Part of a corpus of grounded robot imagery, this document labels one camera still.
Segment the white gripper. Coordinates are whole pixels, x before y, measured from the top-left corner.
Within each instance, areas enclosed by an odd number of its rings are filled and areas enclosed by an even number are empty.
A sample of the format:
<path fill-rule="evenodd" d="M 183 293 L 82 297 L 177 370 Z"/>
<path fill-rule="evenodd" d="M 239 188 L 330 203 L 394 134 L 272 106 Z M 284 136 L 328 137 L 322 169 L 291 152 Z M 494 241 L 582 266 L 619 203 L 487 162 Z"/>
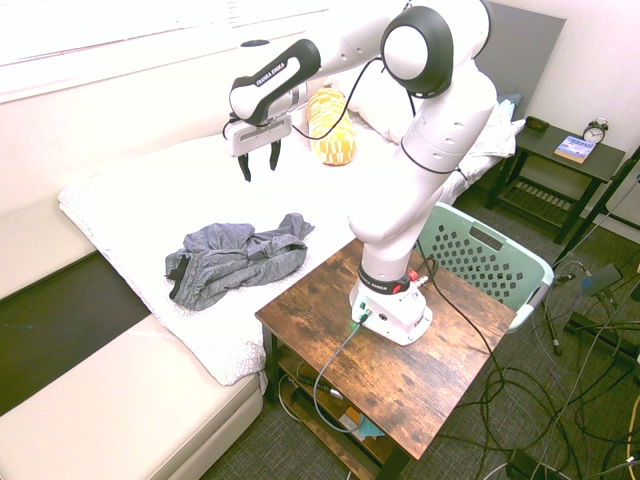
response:
<path fill-rule="evenodd" d="M 268 120 L 266 124 L 255 126 L 241 119 L 232 118 L 223 129 L 224 148 L 227 154 L 238 157 L 238 163 L 247 182 L 251 181 L 248 153 L 269 145 L 271 153 L 269 166 L 272 171 L 277 168 L 281 141 L 292 131 L 292 119 L 288 113 Z"/>

